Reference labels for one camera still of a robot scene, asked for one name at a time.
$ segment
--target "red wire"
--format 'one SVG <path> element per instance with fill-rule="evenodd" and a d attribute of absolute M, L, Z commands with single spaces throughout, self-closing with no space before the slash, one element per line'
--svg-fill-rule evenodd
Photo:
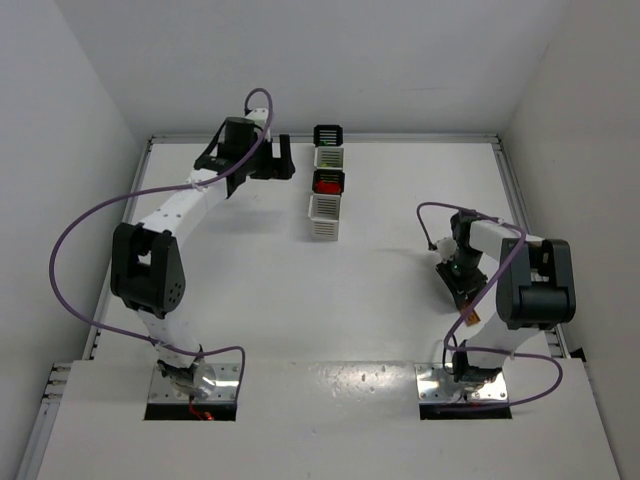
<path fill-rule="evenodd" d="M 189 413 L 195 415 L 196 417 L 198 417 L 200 420 L 204 420 L 202 418 L 202 415 L 200 415 L 200 412 L 198 412 L 195 408 L 193 408 L 193 398 L 189 399 Z"/>
<path fill-rule="evenodd" d="M 211 415 L 209 412 L 200 413 L 193 407 L 193 398 L 189 399 L 189 412 L 198 417 L 200 420 L 213 420 L 213 415 Z"/>

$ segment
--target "white mesh basket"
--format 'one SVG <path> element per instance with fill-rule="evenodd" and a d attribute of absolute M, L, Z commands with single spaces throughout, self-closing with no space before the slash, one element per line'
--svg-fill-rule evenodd
<path fill-rule="evenodd" d="M 314 193 L 309 200 L 311 237 L 316 240 L 338 240 L 340 195 Z"/>
<path fill-rule="evenodd" d="M 344 168 L 344 148 L 342 147 L 316 148 L 313 164 L 316 168 L 342 170 Z"/>

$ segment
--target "white tabletop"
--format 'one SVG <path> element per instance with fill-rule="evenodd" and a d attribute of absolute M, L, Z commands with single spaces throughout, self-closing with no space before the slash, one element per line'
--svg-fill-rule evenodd
<path fill-rule="evenodd" d="M 180 182 L 203 145 L 153 147 L 142 188 Z M 293 144 L 290 181 L 249 181 L 211 212 L 182 249 L 186 293 L 175 315 L 205 349 L 241 344 L 265 360 L 427 361 L 457 318 L 435 272 L 415 215 L 425 200 L 451 202 L 511 219 L 489 144 L 345 146 L 346 186 L 336 243 L 310 240 L 307 218 L 313 145 Z M 167 198 L 140 198 L 133 221 Z M 450 235 L 454 212 L 426 209 L 434 239 Z M 497 265 L 483 259 L 492 274 Z M 494 294 L 480 305 L 495 312 Z M 122 301 L 108 300 L 104 321 L 144 333 Z M 476 328 L 464 328 L 460 339 Z M 544 335 L 524 346 L 548 354 Z M 138 357 L 149 345 L 112 334 L 97 359 Z"/>
<path fill-rule="evenodd" d="M 142 186 L 183 180 L 201 150 L 154 145 Z M 103 333 L 96 360 L 74 364 L 39 478 L 617 478 L 579 361 L 563 361 L 561 388 L 512 420 L 419 420 L 413 362 L 437 361 L 457 314 L 415 206 L 510 219 L 491 145 L 347 144 L 337 243 L 309 240 L 313 147 L 293 154 L 291 181 L 243 185 L 182 252 L 177 314 L 205 349 L 247 349 L 237 421 L 142 421 L 155 352 Z M 140 199 L 134 220 L 164 198 Z M 451 213 L 425 211 L 434 238 Z M 494 311 L 490 295 L 479 313 Z M 103 320 L 144 332 L 118 299 Z M 521 351 L 548 353 L 544 336 Z M 505 366 L 514 400 L 554 375 L 542 362 Z"/>

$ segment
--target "red object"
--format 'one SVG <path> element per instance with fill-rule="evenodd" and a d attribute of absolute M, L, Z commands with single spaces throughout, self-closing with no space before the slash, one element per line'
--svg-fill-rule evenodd
<path fill-rule="evenodd" d="M 342 187 L 339 183 L 325 183 L 322 180 L 316 182 L 316 193 L 328 193 L 330 195 L 340 195 Z"/>

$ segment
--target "cable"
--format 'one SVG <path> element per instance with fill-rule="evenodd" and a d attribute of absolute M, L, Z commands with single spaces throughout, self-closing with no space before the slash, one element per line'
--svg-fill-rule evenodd
<path fill-rule="evenodd" d="M 507 350 L 500 350 L 500 349 L 497 349 L 497 348 L 459 347 L 457 345 L 457 341 L 455 341 L 454 345 L 451 345 L 451 343 L 450 343 L 451 339 L 454 338 L 455 332 L 458 330 L 458 328 L 460 328 L 460 326 L 473 313 L 473 311 L 478 306 L 480 301 L 487 295 L 487 293 L 489 293 L 489 290 L 491 290 L 491 288 L 496 284 L 496 282 L 500 279 L 500 277 L 504 274 L 504 272 L 509 268 L 509 265 L 511 265 L 511 262 L 516 257 L 516 255 L 518 255 L 520 250 L 524 247 L 524 245 L 526 243 L 526 239 L 527 239 L 527 232 L 521 227 L 518 227 L 516 225 L 512 225 L 510 223 L 503 222 L 498 217 L 491 217 L 489 215 L 486 215 L 484 213 L 478 212 L 476 210 L 460 207 L 460 206 L 457 206 L 457 205 L 452 205 L 452 204 L 449 204 L 449 203 L 424 202 L 424 203 L 419 204 L 418 207 L 416 208 L 416 215 L 418 216 L 418 220 L 420 221 L 420 225 L 422 226 L 422 229 L 423 229 L 423 231 L 424 231 L 424 233 L 425 233 L 425 235 L 427 237 L 427 242 L 429 243 L 430 246 L 433 245 L 434 248 L 435 248 L 435 245 L 433 244 L 433 242 L 431 241 L 431 238 L 429 237 L 429 233 L 427 232 L 427 228 L 424 225 L 424 221 L 422 220 L 422 215 L 420 213 L 421 210 L 424 207 L 431 207 L 431 206 L 432 207 L 449 208 L 449 209 L 452 209 L 452 210 L 458 210 L 458 211 L 461 211 L 461 212 L 464 212 L 464 213 L 477 215 L 479 218 L 481 218 L 483 220 L 489 220 L 491 222 L 497 223 L 498 225 L 502 225 L 503 227 L 508 228 L 508 229 L 520 234 L 520 238 L 518 239 L 518 242 L 516 243 L 515 247 L 513 247 L 513 249 L 509 253 L 509 255 L 507 255 L 507 257 L 505 258 L 504 262 L 502 262 L 502 264 L 500 264 L 500 266 L 498 267 L 498 270 L 496 271 L 496 273 L 491 277 L 491 279 L 487 282 L 485 287 L 478 293 L 478 295 L 476 295 L 476 297 L 467 306 L 467 308 L 460 314 L 460 317 L 458 318 L 458 320 L 455 321 L 455 323 L 451 326 L 451 328 L 449 329 L 449 331 L 445 335 L 445 337 L 444 337 L 444 349 L 445 349 L 445 351 L 449 350 L 449 351 L 451 351 L 453 353 L 455 353 L 455 352 L 486 352 L 486 353 L 495 353 L 495 354 L 498 354 L 498 355 L 513 356 L 513 357 L 516 357 L 516 358 L 533 358 L 533 359 L 537 359 L 537 360 L 545 360 L 547 362 L 550 362 L 558 369 L 558 377 L 556 378 L 556 381 L 554 382 L 554 384 L 551 387 L 549 387 L 547 390 L 545 390 L 542 393 L 539 393 L 537 395 L 533 395 L 531 397 L 527 397 L 527 398 L 524 398 L 522 400 L 516 400 L 514 402 L 509 402 L 509 403 L 506 403 L 506 404 L 503 403 L 503 404 L 497 404 L 497 405 L 482 405 L 482 406 L 477 406 L 477 407 L 470 407 L 469 409 L 460 408 L 460 407 L 456 407 L 456 408 L 447 408 L 447 407 L 445 407 L 445 408 L 439 409 L 439 411 L 496 410 L 496 409 L 502 409 L 502 408 L 507 408 L 507 407 L 514 407 L 516 405 L 523 405 L 525 403 L 530 403 L 530 402 L 533 402 L 535 400 L 539 400 L 541 398 L 544 398 L 547 395 L 550 395 L 551 393 L 553 393 L 554 391 L 557 390 L 557 388 L 560 386 L 560 383 L 562 382 L 562 379 L 564 378 L 564 371 L 562 370 L 562 365 L 560 365 L 560 363 L 555 358 L 548 357 L 548 356 L 545 356 L 545 355 L 539 355 L 539 354 L 535 354 L 535 353 L 514 353 L 514 352 L 509 352 Z"/>
<path fill-rule="evenodd" d="M 193 397 L 189 397 L 189 413 L 198 417 L 198 419 L 200 420 L 213 420 L 213 415 L 211 415 L 209 412 L 200 413 L 199 411 L 197 411 L 193 406 L 193 400 Z"/>
<path fill-rule="evenodd" d="M 271 123 L 273 122 L 273 99 L 271 98 L 271 94 L 265 90 L 264 88 L 255 88 L 253 90 L 251 90 L 251 92 L 249 92 L 249 94 L 247 95 L 247 98 L 244 101 L 244 105 L 245 108 L 248 106 L 249 101 L 251 100 L 251 98 L 257 94 L 257 93 L 262 93 L 266 99 L 267 99 L 267 104 L 268 104 L 268 109 L 269 109 L 269 114 L 267 116 L 267 120 L 265 122 L 265 126 L 264 126 L 264 130 L 262 132 L 260 132 L 260 134 L 258 135 L 258 138 L 256 139 L 256 142 L 251 146 L 251 148 L 247 151 L 247 153 L 244 155 L 244 157 L 242 157 L 240 159 L 240 161 L 238 161 L 238 163 L 236 163 L 234 166 L 232 166 L 231 168 L 229 168 L 228 170 L 226 170 L 224 173 L 210 179 L 210 180 L 206 180 L 203 182 L 198 182 L 195 184 L 190 184 L 190 183 L 183 183 L 183 184 L 179 184 L 179 185 L 169 185 L 166 187 L 156 187 L 156 188 L 148 188 L 146 190 L 138 190 L 135 192 L 130 192 L 130 193 L 126 193 L 123 195 L 118 195 L 116 197 L 110 198 L 109 200 L 105 200 L 102 203 L 99 203 L 98 205 L 90 208 L 89 210 L 87 210 L 86 212 L 84 212 L 82 215 L 80 215 L 78 218 L 76 218 L 73 222 L 71 222 L 67 228 L 64 229 L 64 231 L 62 232 L 62 234 L 60 235 L 60 237 L 58 238 L 58 240 L 56 241 L 55 245 L 53 246 L 53 250 L 51 251 L 51 256 L 49 257 L 49 282 L 51 283 L 51 288 L 53 289 L 53 293 L 56 296 L 56 298 L 58 299 L 58 301 L 60 302 L 60 304 L 65 308 L 65 310 L 67 310 L 71 315 L 73 315 L 74 317 L 76 317 L 78 320 L 91 325 L 92 327 L 96 327 L 96 328 L 100 328 L 103 330 L 107 330 L 109 332 L 114 332 L 114 333 L 119 333 L 120 335 L 126 335 L 128 337 L 132 337 L 132 338 L 137 338 L 138 340 L 143 340 L 145 342 L 149 342 L 151 345 L 157 345 L 158 343 L 160 343 L 159 340 L 149 337 L 149 336 L 145 336 L 145 335 L 141 335 L 139 333 L 135 333 L 135 332 L 131 332 L 129 330 L 125 330 L 123 328 L 118 328 L 118 327 L 113 327 L 111 325 L 107 325 L 101 322 L 96 322 L 95 320 L 90 319 L 89 317 L 87 317 L 86 315 L 82 314 L 81 312 L 79 312 L 78 310 L 76 310 L 75 308 L 73 308 L 71 306 L 71 304 L 69 304 L 69 302 L 67 302 L 67 300 L 64 298 L 64 296 L 62 295 L 62 292 L 60 291 L 60 288 L 58 287 L 58 281 L 56 279 L 56 272 L 55 272 L 55 266 L 56 266 L 56 259 L 58 257 L 58 253 L 60 251 L 60 247 L 62 246 L 63 242 L 65 241 L 65 239 L 69 236 L 69 234 L 73 231 L 74 228 L 76 228 L 83 220 L 85 220 L 87 217 L 93 215 L 95 212 L 102 210 L 105 207 L 108 207 L 109 205 L 113 205 L 114 203 L 118 203 L 121 202 L 123 200 L 128 200 L 130 198 L 136 198 L 136 197 L 141 197 L 143 195 L 151 195 L 154 193 L 162 193 L 162 192 L 172 192 L 172 191 L 178 191 L 178 190 L 189 190 L 190 188 L 196 188 L 196 187 L 206 187 L 208 185 L 211 185 L 215 182 L 219 182 L 220 180 L 227 178 L 229 175 L 231 175 L 232 173 L 234 173 L 235 171 L 237 171 L 239 168 L 241 168 L 252 156 L 253 154 L 256 152 L 256 150 L 260 147 L 260 145 L 262 144 L 262 142 L 264 141 L 266 135 L 267 135 L 267 131 L 269 130 L 269 128 L 271 127 Z M 211 151 L 213 151 L 213 148 L 215 148 L 215 144 L 218 141 L 218 138 L 220 136 L 220 133 L 222 132 L 222 128 L 224 127 L 224 123 L 220 126 L 220 128 L 218 129 L 218 131 L 216 132 L 216 134 L 214 135 L 213 140 L 211 141 L 211 143 L 209 143 L 209 145 L 207 146 L 207 148 L 205 149 L 205 151 L 203 152 L 204 154 L 208 154 L 211 153 Z M 176 348 L 172 345 L 163 345 L 164 348 L 166 348 L 167 350 L 171 350 L 172 352 L 181 354 L 181 355 L 189 355 L 189 356 L 196 356 L 196 357 L 208 357 L 211 355 L 218 355 L 221 353 L 225 353 L 225 352 L 230 352 L 230 351 L 234 351 L 237 350 L 240 352 L 240 355 L 242 357 L 242 363 L 240 366 L 240 375 L 238 376 L 238 389 L 236 391 L 236 398 L 235 398 L 235 404 L 237 405 L 238 403 L 238 397 L 240 396 L 240 387 L 242 385 L 242 379 L 244 377 L 244 369 L 245 369 L 245 363 L 246 363 L 246 352 L 244 350 L 244 348 L 242 348 L 239 345 L 236 346 L 232 346 L 232 347 L 225 347 L 225 348 L 220 348 L 217 350 L 211 350 L 208 352 L 190 352 L 187 350 L 182 350 L 180 348 Z"/>
<path fill-rule="evenodd" d="M 453 339 L 453 344 L 454 344 L 454 345 L 456 346 L 456 348 L 457 348 L 457 347 L 458 347 L 458 339 L 456 338 L 456 336 L 455 336 L 455 335 L 452 335 L 452 337 L 451 337 L 451 338 Z M 447 370 L 447 349 L 446 349 L 446 348 L 444 348 L 444 346 L 443 346 L 443 348 L 442 348 L 442 369 L 443 369 L 446 373 L 448 373 L 449 375 L 453 375 L 453 373 L 454 373 L 454 372 L 453 372 L 453 370 L 451 370 L 451 371 Z"/>

